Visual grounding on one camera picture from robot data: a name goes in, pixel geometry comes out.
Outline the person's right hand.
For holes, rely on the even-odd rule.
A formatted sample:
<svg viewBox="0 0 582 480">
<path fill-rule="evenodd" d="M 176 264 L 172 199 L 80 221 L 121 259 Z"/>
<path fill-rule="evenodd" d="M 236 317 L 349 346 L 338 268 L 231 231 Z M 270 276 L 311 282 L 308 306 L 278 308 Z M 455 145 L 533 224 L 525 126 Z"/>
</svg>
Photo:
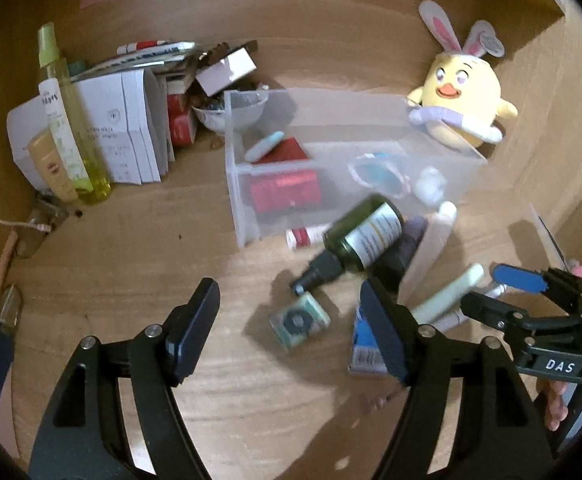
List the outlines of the person's right hand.
<svg viewBox="0 0 582 480">
<path fill-rule="evenodd" d="M 546 400 L 544 421 L 549 431 L 556 431 L 560 423 L 568 416 L 568 407 L 563 401 L 563 395 L 568 388 L 566 382 L 558 380 L 538 379 L 536 390 Z"/>
</svg>

